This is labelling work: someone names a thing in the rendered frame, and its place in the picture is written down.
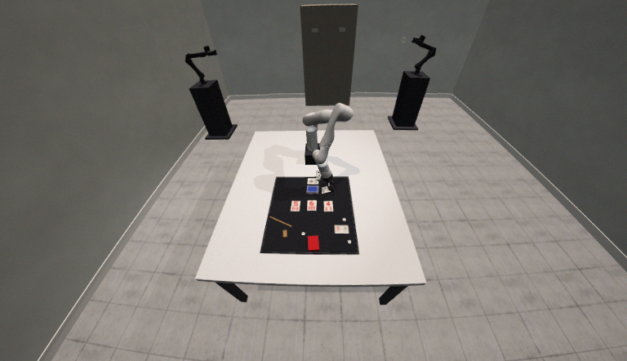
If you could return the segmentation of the red rectangular block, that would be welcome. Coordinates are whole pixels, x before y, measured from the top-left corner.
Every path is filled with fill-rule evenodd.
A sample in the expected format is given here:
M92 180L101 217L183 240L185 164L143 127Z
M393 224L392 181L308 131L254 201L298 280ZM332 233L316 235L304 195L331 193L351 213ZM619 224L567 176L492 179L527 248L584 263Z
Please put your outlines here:
M318 235L308 236L309 252L319 251Z

